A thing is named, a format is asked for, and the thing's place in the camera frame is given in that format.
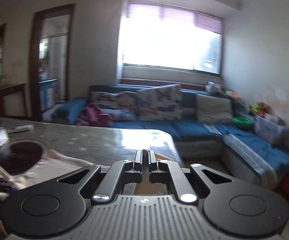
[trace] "green bowl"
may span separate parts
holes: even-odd
[[[234,117],[233,123],[236,127],[242,130],[248,130],[253,127],[253,122],[244,117]]]

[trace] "sofa backrest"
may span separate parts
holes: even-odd
[[[131,85],[91,85],[89,86],[88,91],[88,103],[91,102],[91,92],[92,91],[101,91],[101,92],[108,92],[108,93],[118,93],[123,91],[131,91],[137,92],[137,90],[151,88],[149,86],[131,86]],[[194,91],[194,90],[187,90],[181,89],[182,91],[182,107],[187,108],[197,108],[196,104],[196,94],[200,95],[208,95],[209,93],[205,91]]]

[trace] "window frame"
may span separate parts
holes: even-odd
[[[196,74],[202,74],[202,75],[209,75],[209,76],[216,76],[216,77],[222,77],[222,56],[223,56],[223,27],[224,27],[224,20],[219,17],[215,17],[209,14],[201,13],[198,11],[190,10],[187,8],[183,7],[177,7],[177,6],[172,6],[172,5],[165,5],[165,4],[159,4],[159,3],[147,3],[147,2],[137,2],[137,1],[128,1],[127,8],[129,7],[130,4],[144,4],[144,5],[154,5],[154,6],[160,6],[160,7],[168,7],[168,8],[175,8],[175,9],[181,9],[181,10],[186,10],[190,11],[196,14],[201,14],[204,16],[208,16],[217,20],[220,20],[222,22],[222,34],[221,34],[221,49],[219,51],[219,56],[220,56],[220,63],[219,63],[219,74],[217,73],[212,73],[212,72],[207,72],[207,71],[202,71],[202,70],[195,70],[195,69],[182,69],[182,68],[172,68],[172,67],[164,67],[164,66],[154,66],[154,65],[138,65],[138,64],[129,64],[129,63],[123,63],[123,67],[141,67],[141,68],[152,68],[152,69],[164,69],[164,70],[171,70],[171,71],[183,71],[183,72],[188,72],[188,73],[196,73]]]

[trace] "marble table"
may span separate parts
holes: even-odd
[[[137,150],[145,148],[182,165],[171,136],[160,130],[113,129],[0,118],[0,127],[7,129],[27,124],[32,124],[34,129],[9,134],[10,142],[20,138],[38,139],[48,149],[106,166],[120,160],[134,160]]]

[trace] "white remote control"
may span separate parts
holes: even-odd
[[[33,128],[34,128],[34,126],[32,124],[28,124],[28,125],[23,125],[23,126],[10,128],[10,129],[7,130],[7,132],[8,133],[23,132],[23,131],[33,130]]]

